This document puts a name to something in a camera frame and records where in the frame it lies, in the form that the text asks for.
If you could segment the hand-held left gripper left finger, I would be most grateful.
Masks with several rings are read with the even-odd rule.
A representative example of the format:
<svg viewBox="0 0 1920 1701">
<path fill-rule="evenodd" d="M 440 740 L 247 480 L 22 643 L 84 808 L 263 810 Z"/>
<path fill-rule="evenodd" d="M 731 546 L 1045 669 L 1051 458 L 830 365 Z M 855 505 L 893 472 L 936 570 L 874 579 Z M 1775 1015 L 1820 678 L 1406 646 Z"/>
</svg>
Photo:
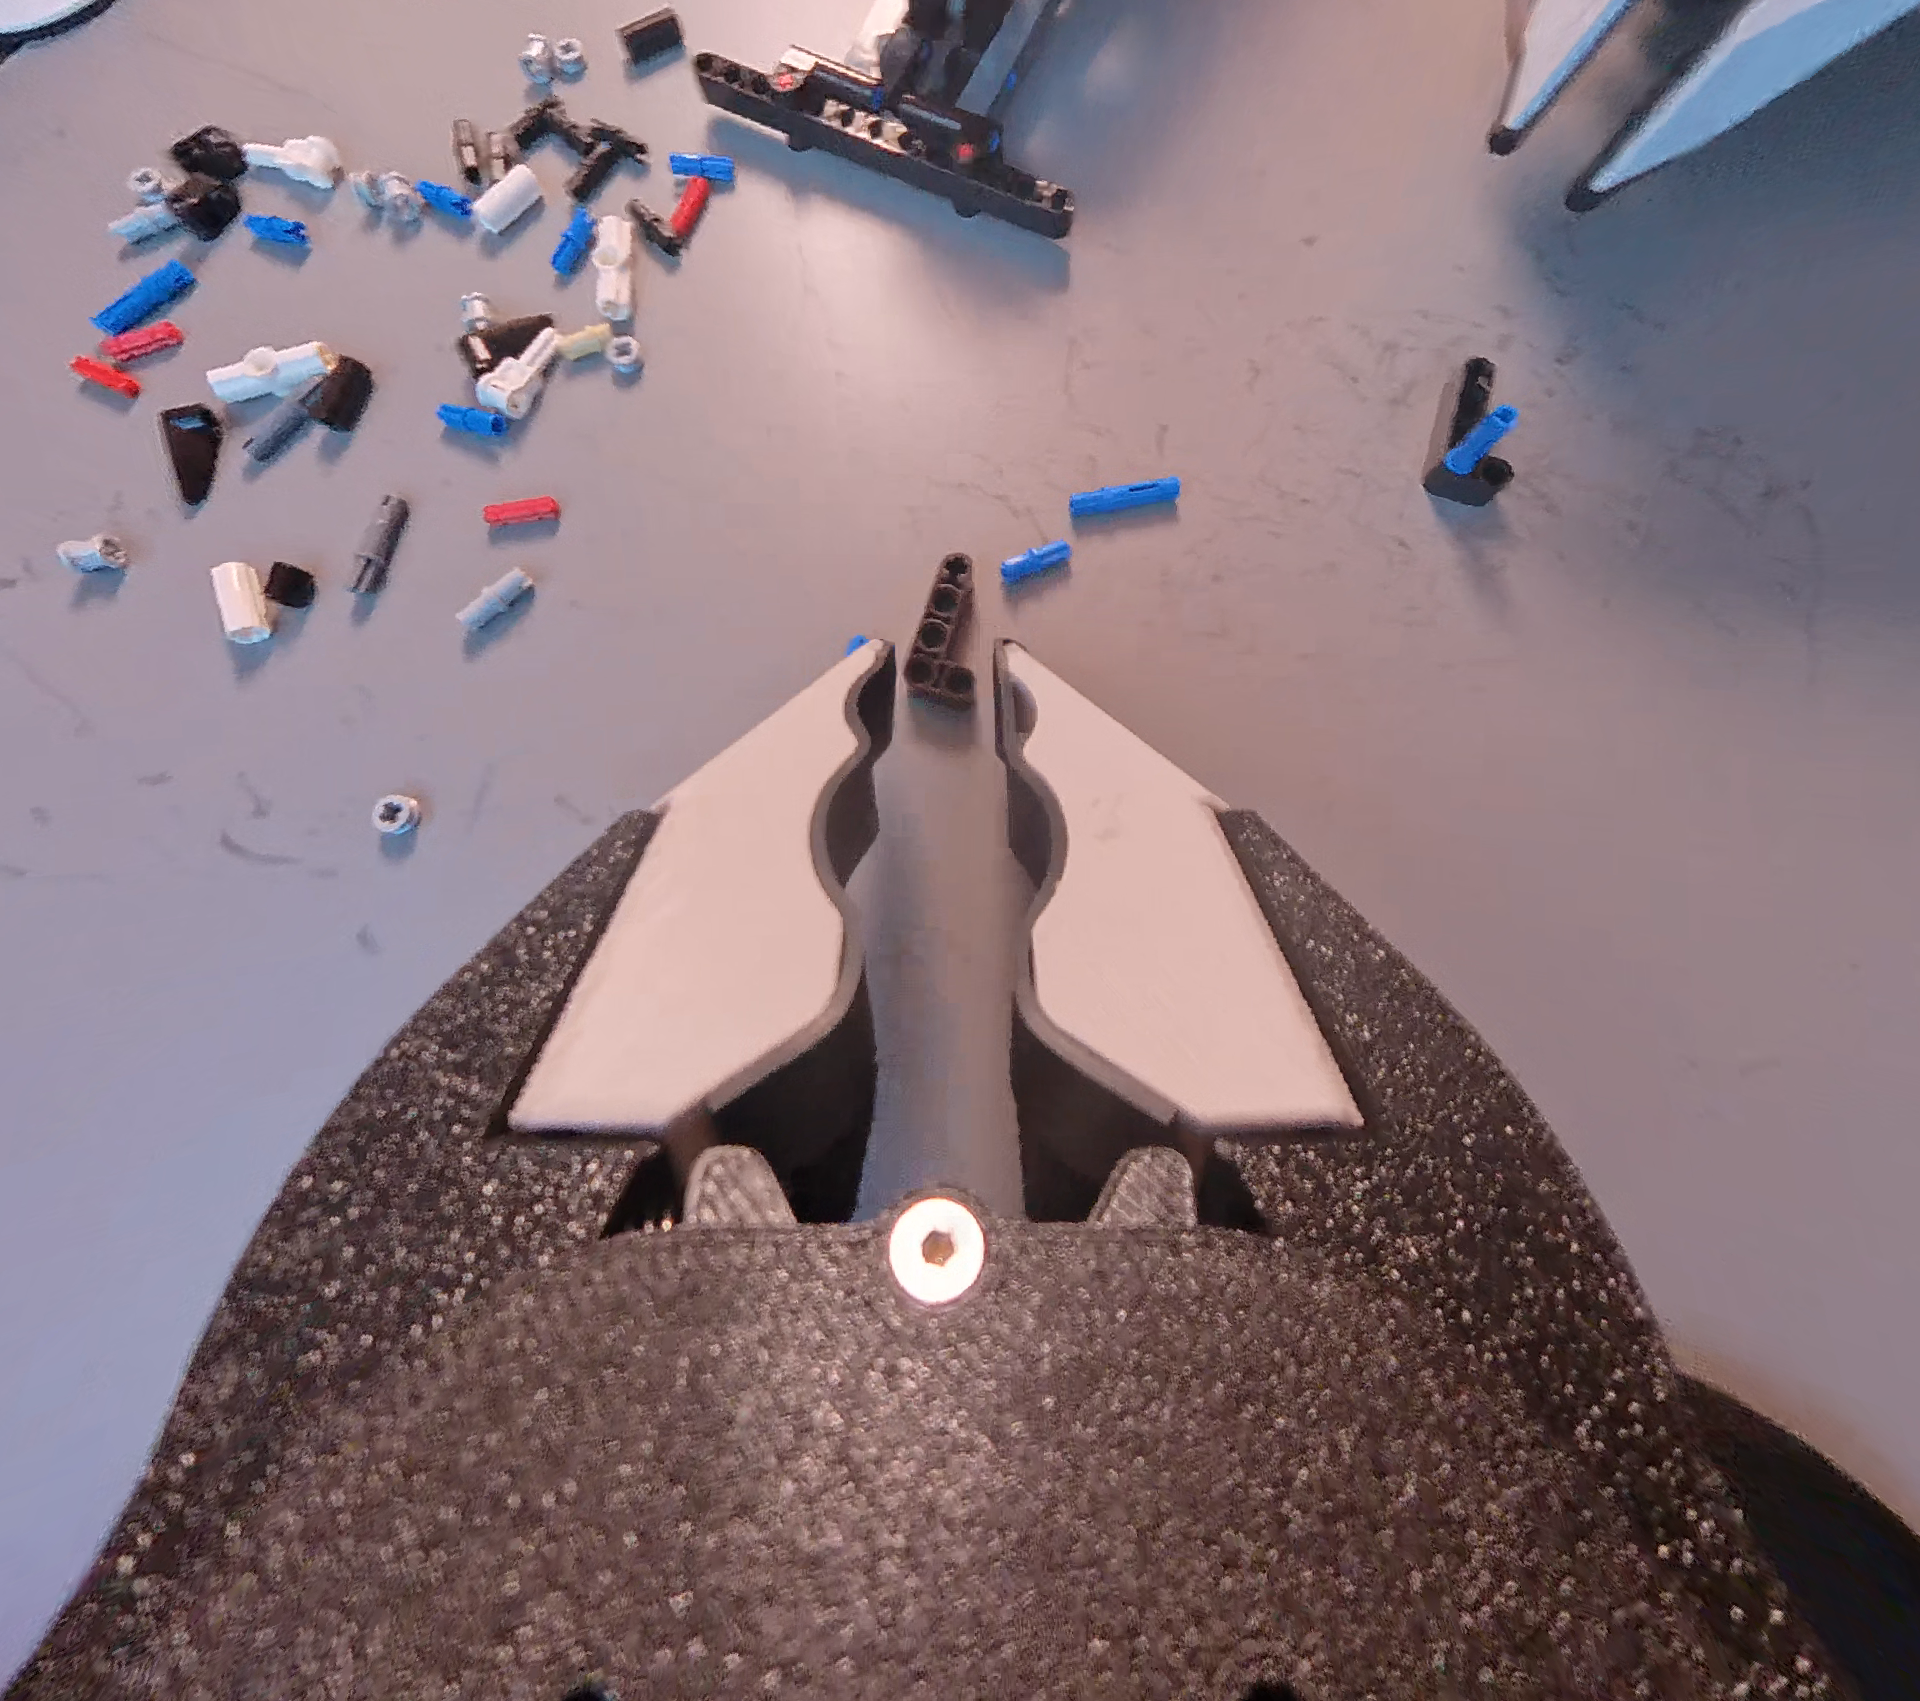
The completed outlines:
<svg viewBox="0 0 1920 1701">
<path fill-rule="evenodd" d="M 513 1130 L 665 1137 L 845 1021 L 862 976 L 849 882 L 879 835 L 893 649 L 858 643 L 651 810 L 637 871 L 506 1114 Z"/>
</svg>

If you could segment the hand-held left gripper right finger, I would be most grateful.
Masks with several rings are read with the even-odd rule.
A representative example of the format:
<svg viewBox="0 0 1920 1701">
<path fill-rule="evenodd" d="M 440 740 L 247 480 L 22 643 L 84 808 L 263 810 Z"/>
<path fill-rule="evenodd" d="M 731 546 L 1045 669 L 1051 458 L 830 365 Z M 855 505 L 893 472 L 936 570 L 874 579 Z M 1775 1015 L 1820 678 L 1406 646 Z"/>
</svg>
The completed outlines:
<svg viewBox="0 0 1920 1701">
<path fill-rule="evenodd" d="M 1018 1002 L 1045 1048 L 1203 1137 L 1361 1128 L 1227 805 L 1010 639 L 994 705 L 1010 846 L 1034 888 Z"/>
</svg>

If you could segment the black angled beam piece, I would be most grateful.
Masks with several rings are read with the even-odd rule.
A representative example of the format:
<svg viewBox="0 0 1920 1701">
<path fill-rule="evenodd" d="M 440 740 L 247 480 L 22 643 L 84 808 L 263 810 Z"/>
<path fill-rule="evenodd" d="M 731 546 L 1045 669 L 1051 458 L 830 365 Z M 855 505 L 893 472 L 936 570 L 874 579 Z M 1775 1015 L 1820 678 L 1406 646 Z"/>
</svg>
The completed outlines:
<svg viewBox="0 0 1920 1701">
<path fill-rule="evenodd" d="M 1494 404 L 1496 365 L 1475 354 L 1452 373 L 1438 403 L 1423 469 L 1423 488 L 1460 506 L 1492 503 L 1516 476 L 1498 447 L 1519 413 Z"/>
<path fill-rule="evenodd" d="M 972 557 L 952 553 L 933 576 L 921 626 L 900 669 L 912 699 L 952 713 L 970 713 L 977 705 L 977 678 L 961 656 L 972 607 Z"/>
</svg>

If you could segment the grey desk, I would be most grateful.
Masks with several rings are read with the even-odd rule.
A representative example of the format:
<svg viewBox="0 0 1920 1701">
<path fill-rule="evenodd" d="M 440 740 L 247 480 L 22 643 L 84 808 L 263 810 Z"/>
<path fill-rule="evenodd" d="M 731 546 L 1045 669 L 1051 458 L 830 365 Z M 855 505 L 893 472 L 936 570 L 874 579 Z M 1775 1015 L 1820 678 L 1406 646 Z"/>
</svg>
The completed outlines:
<svg viewBox="0 0 1920 1701">
<path fill-rule="evenodd" d="M 572 103 L 736 184 L 588 410 L 572 658 L 614 723 L 404 857 L 173 842 L 5 886 L 5 1674 L 147 1461 L 228 1268 L 426 995 L 624 810 L 970 551 L 1021 639 L 1260 810 L 1524 1083 L 1678 1353 L 1916 1519 L 1916 29 L 1587 215 L 1634 40 L 1509 158 L 1501 0 L 1078 0 L 1008 119 L 1055 246 L 629 79 L 614 29 L 842 54 L 873 0 L 119 0 L 5 65 L 5 215 L 216 121 L 440 171 Z M 1432 499 L 1452 373 L 1513 482 Z M 1178 476 L 1174 506 L 1071 493 Z M 1003 559 L 1068 538 L 1065 570 Z"/>
</svg>

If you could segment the scattered loose brick pieces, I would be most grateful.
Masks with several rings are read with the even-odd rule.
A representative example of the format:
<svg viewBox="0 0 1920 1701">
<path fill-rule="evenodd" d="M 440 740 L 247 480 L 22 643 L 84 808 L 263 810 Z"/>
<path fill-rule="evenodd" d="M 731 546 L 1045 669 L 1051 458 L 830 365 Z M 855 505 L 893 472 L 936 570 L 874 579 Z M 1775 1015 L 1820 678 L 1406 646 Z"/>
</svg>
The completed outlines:
<svg viewBox="0 0 1920 1701">
<path fill-rule="evenodd" d="M 458 119 L 468 171 L 166 173 L 209 242 L 84 235 L 104 202 L 45 138 L 5 215 L 5 886 L 103 894 L 173 842 L 258 869 L 400 859 L 501 757 L 634 739 L 612 636 L 572 658 L 609 480 L 560 470 L 634 415 L 641 346 L 609 193 L 641 136 L 538 99 Z M 509 569 L 486 633 L 457 611 Z"/>
</svg>

